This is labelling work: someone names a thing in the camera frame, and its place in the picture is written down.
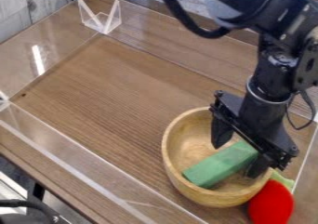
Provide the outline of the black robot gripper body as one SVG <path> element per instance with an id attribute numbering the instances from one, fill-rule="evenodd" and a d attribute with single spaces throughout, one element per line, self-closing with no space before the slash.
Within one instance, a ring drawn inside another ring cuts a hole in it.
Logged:
<path id="1" fill-rule="evenodd" d="M 293 92 L 285 82 L 250 77 L 246 94 L 239 97 L 223 90 L 214 93 L 210 111 L 223 117 L 238 134 L 257 149 L 274 159 L 271 168 L 285 170 L 298 155 L 298 147 L 283 125 Z"/>

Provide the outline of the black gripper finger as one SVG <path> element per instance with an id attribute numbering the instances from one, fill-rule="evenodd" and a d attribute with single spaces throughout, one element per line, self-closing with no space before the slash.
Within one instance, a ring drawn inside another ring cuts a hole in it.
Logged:
<path id="1" fill-rule="evenodd" d="M 221 148 L 234 135 L 231 123 L 219 115 L 213 115 L 211 143 L 215 149 Z"/>
<path id="2" fill-rule="evenodd" d="M 273 165 L 273 157 L 266 153 L 259 154 L 255 160 L 249 164 L 245 176 L 247 178 L 258 178 Z"/>

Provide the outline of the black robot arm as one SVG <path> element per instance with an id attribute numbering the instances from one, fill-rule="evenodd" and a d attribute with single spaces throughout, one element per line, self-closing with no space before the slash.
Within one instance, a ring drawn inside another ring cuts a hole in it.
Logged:
<path id="1" fill-rule="evenodd" d="M 239 134 L 258 151 L 247 176 L 285 169 L 299 150 L 286 131 L 289 107 L 318 86 L 318 3 L 314 0 L 209 0 L 225 30 L 249 28 L 259 34 L 257 69 L 246 94 L 217 91 L 211 105 L 213 144 Z"/>

